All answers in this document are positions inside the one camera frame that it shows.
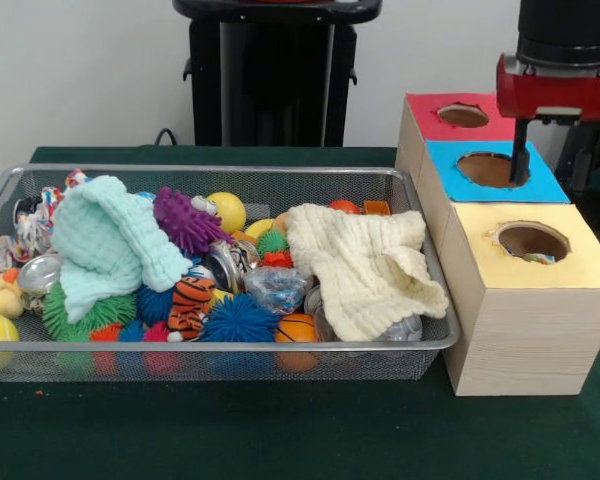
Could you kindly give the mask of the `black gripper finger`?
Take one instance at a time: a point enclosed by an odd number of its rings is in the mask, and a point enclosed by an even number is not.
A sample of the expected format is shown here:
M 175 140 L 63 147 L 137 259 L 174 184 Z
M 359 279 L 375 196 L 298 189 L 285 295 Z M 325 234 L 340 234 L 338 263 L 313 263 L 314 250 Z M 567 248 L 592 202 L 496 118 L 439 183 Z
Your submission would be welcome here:
M 526 147 L 529 124 L 529 119 L 515 121 L 510 169 L 510 182 L 513 184 L 524 184 L 529 176 L 530 155 Z

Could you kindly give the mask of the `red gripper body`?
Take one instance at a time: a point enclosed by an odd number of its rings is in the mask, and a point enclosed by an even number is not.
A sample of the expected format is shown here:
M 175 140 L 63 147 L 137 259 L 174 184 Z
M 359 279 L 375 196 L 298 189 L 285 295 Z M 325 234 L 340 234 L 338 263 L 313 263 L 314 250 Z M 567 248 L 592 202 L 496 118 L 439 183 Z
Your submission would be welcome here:
M 600 121 L 600 65 L 555 69 L 503 54 L 496 67 L 496 98 L 503 117 Z

